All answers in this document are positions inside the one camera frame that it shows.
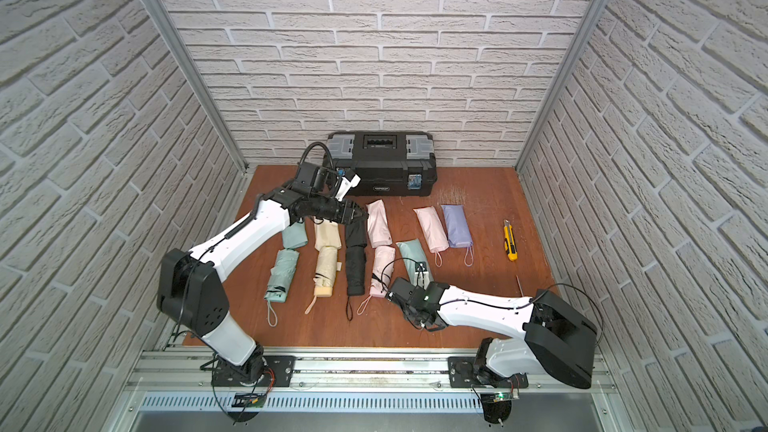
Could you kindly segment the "cream umbrella sleeve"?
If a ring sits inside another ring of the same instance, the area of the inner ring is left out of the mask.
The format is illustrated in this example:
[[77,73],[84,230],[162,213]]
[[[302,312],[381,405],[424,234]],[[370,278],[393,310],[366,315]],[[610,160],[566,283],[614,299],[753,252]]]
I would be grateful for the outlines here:
[[323,220],[314,224],[315,249],[317,251],[326,247],[339,250],[342,247],[338,224]]

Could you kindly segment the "black umbrella sleeve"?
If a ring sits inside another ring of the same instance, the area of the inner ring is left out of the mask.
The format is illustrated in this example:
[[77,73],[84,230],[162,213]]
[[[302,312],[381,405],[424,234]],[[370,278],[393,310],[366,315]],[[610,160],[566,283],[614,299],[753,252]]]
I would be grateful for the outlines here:
[[364,210],[355,210],[352,218],[345,225],[345,244],[347,248],[365,248],[368,245],[367,213]]

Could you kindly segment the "mint green sleeved umbrella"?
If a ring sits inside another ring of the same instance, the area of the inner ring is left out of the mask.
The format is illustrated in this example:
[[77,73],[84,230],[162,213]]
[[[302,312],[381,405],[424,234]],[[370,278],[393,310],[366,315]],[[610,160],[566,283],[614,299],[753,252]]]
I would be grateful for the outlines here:
[[412,285],[426,289],[432,281],[427,256],[418,239],[397,243]]

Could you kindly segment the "cream sleeved umbrella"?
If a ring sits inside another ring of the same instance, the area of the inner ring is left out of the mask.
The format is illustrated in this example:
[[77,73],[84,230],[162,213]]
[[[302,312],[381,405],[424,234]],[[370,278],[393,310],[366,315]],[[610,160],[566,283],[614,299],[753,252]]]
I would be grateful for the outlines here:
[[331,246],[321,247],[318,252],[318,260],[313,278],[313,299],[307,306],[304,312],[305,315],[312,311],[318,298],[328,298],[333,295],[336,277],[340,270],[339,250]]

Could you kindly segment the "black sleeved umbrella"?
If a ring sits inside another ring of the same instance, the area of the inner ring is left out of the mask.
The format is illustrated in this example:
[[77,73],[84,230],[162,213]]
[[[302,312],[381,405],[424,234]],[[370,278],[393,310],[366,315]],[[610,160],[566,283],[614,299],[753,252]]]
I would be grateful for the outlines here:
[[347,279],[347,301],[345,315],[353,320],[351,298],[362,296],[365,292],[366,252],[364,246],[348,246],[345,251],[345,273]]

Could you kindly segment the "light pink sleeved umbrella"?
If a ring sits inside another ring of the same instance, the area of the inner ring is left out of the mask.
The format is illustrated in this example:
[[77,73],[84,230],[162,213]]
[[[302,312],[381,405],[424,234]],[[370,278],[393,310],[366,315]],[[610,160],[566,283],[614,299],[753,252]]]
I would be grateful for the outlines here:
[[442,253],[449,248],[449,243],[438,213],[433,206],[416,208],[414,212],[420,223],[427,247],[434,255],[435,265],[441,267],[443,265]]

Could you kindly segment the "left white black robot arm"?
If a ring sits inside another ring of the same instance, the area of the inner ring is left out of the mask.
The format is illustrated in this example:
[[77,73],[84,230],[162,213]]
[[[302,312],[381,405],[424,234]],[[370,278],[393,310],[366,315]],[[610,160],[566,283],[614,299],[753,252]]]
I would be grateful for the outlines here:
[[256,384],[266,362],[263,347],[233,318],[223,283],[255,250],[305,217],[348,226],[363,225],[367,213],[350,199],[278,187],[207,242],[171,249],[161,260],[157,308],[210,347],[237,383]]

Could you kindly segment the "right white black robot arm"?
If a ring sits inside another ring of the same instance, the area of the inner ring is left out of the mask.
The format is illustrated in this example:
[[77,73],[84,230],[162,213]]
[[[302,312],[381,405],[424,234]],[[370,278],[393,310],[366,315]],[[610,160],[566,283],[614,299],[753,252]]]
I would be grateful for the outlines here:
[[461,388],[522,389],[531,374],[547,374],[576,389],[591,387],[598,328],[551,290],[501,297],[439,282],[419,287],[398,278],[386,298],[416,328],[470,327],[497,335],[481,341],[472,361],[452,366]]

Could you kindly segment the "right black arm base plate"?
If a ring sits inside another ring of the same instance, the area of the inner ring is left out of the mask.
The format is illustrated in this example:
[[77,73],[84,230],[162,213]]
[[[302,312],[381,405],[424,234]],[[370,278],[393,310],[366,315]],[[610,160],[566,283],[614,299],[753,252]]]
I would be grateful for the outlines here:
[[447,359],[448,375],[452,388],[514,388],[529,387],[528,376],[517,373],[510,377],[502,377],[491,371],[481,358],[451,356]]

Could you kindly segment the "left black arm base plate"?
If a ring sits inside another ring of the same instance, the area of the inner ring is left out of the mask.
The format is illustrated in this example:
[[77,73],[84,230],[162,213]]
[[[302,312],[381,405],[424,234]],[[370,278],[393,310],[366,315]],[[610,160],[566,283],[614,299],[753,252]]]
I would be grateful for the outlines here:
[[211,383],[214,387],[288,387],[295,363],[296,357],[291,355],[257,355],[239,366],[217,357]]

